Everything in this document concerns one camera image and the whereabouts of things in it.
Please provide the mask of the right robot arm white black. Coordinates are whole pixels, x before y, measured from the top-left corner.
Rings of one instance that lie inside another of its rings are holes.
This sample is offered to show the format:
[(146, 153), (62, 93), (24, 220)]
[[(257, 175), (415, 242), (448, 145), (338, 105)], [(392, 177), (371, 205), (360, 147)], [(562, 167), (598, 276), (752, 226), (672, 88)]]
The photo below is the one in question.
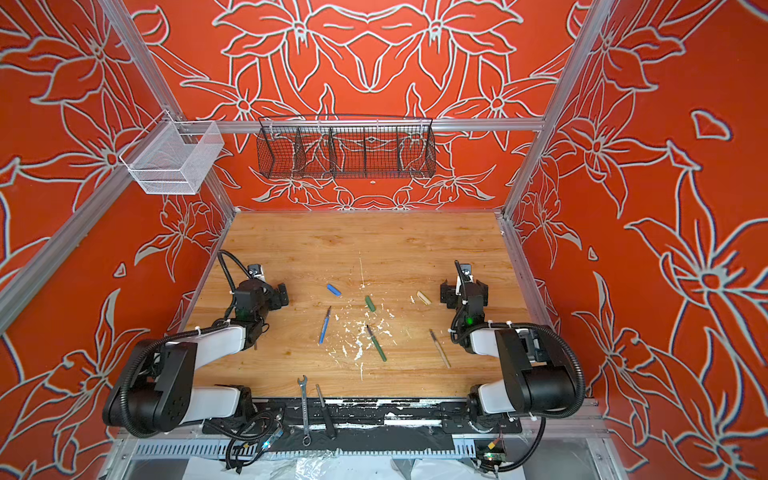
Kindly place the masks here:
[(497, 359), (501, 370), (499, 380), (470, 389), (468, 420), (478, 425), (501, 417), (576, 414), (586, 399), (586, 380), (572, 348), (548, 326), (488, 320), (488, 285), (474, 278), (471, 265), (454, 266), (456, 282), (440, 285), (440, 302), (454, 311), (450, 340), (469, 354)]

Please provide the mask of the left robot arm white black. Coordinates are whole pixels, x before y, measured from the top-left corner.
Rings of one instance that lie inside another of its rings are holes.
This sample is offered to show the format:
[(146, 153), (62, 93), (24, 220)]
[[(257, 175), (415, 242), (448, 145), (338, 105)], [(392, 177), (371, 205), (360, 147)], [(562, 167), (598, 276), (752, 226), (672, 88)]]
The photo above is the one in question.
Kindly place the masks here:
[(195, 374), (224, 357), (252, 349), (268, 330), (268, 315), (289, 305), (285, 284), (266, 282), (259, 264), (244, 265), (220, 250), (217, 260), (231, 300), (221, 318), (206, 328), (138, 342), (102, 410), (109, 427), (150, 438), (178, 427), (201, 424), (244, 440), (257, 421), (251, 390), (243, 385), (196, 387)]

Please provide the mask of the blue pen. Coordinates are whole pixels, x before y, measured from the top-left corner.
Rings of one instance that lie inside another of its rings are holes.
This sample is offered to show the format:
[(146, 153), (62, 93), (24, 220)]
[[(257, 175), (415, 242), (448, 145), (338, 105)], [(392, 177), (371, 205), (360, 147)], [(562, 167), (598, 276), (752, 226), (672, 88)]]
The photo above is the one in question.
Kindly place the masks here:
[(321, 328), (321, 331), (320, 331), (320, 334), (319, 334), (319, 338), (318, 338), (318, 344), (319, 345), (322, 345), (324, 343), (324, 341), (325, 341), (325, 338), (326, 338), (326, 335), (327, 335), (327, 329), (328, 329), (329, 322), (330, 322), (331, 312), (332, 312), (332, 306), (329, 306), (327, 311), (326, 311), (326, 313), (325, 313), (325, 315), (324, 315), (324, 318), (323, 318), (322, 328)]

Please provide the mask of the blue pen cap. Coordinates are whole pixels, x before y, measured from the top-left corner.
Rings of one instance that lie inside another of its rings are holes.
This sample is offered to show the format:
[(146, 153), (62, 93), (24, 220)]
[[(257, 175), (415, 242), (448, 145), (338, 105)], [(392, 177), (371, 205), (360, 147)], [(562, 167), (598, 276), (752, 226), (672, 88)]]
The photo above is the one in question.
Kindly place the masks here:
[(337, 288), (336, 288), (334, 285), (332, 285), (332, 284), (327, 284), (327, 289), (328, 289), (328, 290), (329, 290), (329, 291), (330, 291), (330, 292), (331, 292), (333, 295), (335, 295), (335, 296), (337, 296), (337, 297), (341, 297), (341, 296), (342, 296), (342, 293), (341, 293), (341, 291), (340, 291), (340, 290), (338, 290), (338, 289), (337, 289)]

